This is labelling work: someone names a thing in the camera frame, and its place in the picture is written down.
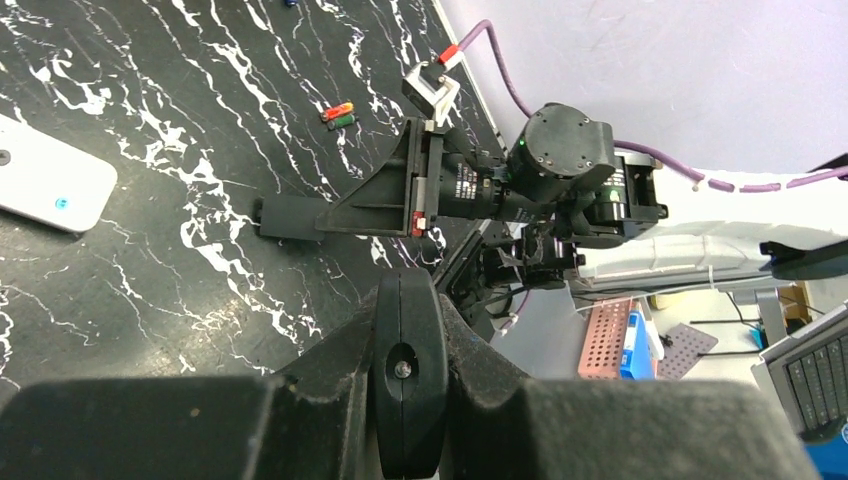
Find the white phone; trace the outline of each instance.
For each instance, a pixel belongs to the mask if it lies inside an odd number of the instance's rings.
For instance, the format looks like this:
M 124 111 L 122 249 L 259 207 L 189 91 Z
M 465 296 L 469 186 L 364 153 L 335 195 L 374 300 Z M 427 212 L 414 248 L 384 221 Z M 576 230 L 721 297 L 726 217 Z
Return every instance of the white phone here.
M 117 181 L 112 165 L 0 115 L 0 208 L 82 233 L 97 225 Z

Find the black marble-patterned surface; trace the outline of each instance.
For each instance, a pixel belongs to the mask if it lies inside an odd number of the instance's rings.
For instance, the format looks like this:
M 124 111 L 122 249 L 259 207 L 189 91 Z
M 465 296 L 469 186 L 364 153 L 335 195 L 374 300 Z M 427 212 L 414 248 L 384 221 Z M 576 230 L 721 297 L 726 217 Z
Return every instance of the black marble-patterned surface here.
M 0 113 L 110 162 L 119 183 L 82 236 L 0 213 L 0 404 L 53 378 L 267 374 L 382 269 L 437 264 L 468 223 L 278 244 L 250 214 L 264 193 L 355 185 L 416 113 L 402 74 L 448 44 L 429 0 L 7 0 Z M 452 122 L 498 148 L 453 75 Z M 346 100 L 360 122 L 328 132 L 318 112 Z

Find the black mount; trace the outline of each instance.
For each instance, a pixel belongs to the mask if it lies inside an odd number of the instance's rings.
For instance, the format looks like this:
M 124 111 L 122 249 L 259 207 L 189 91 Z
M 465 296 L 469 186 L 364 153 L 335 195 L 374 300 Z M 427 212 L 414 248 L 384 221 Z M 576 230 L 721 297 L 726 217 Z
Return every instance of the black mount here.
M 24 388 L 0 415 L 0 475 L 553 480 L 632 477 L 638 464 L 637 478 L 818 478 L 755 388 L 531 379 L 425 272 L 386 275 L 351 321 L 270 378 Z M 417 362 L 408 375 L 401 360 Z
M 832 170 L 848 166 L 848 153 L 810 170 Z M 839 177 L 848 181 L 848 176 Z M 823 280 L 848 275 L 848 240 L 817 248 L 798 250 L 777 242 L 760 244 L 760 253 L 771 256 L 771 262 L 763 267 L 779 280 Z
M 356 188 L 331 204 L 323 199 L 276 195 L 257 205 L 259 235 L 321 241 L 327 233 L 408 237 L 411 230 L 413 179 L 439 168 L 442 132 L 418 118 L 404 121 L 389 158 Z M 438 184 L 416 191 L 431 200 L 426 213 L 438 212 Z

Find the white wall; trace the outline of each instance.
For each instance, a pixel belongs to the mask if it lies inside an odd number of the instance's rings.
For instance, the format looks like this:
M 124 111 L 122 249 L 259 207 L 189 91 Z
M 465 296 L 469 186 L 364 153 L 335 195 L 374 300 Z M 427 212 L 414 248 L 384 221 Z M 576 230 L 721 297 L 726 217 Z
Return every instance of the white wall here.
M 848 151 L 846 0 L 442 0 L 495 24 L 519 94 L 695 167 L 803 172 Z M 468 63 L 508 143 L 524 118 L 481 36 Z
M 848 275 L 807 282 L 807 296 L 814 308 L 829 312 L 848 301 Z

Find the white cable clip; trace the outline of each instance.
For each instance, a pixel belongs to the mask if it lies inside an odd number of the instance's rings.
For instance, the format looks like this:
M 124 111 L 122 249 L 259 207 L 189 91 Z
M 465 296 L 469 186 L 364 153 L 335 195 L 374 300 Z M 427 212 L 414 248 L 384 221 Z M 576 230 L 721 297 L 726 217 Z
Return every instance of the white cable clip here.
M 506 336 L 506 334 L 510 331 L 510 329 L 512 329 L 512 327 L 514 327 L 515 324 L 518 323 L 518 315 L 510 312 L 509 315 L 504 317 L 504 320 L 506 320 L 506 321 L 503 322 L 500 326 L 493 325 L 495 327 L 495 330 L 500 332 L 501 337 Z
M 715 290 L 715 278 L 713 278 L 713 266 L 707 265 L 707 275 L 710 277 L 710 290 Z

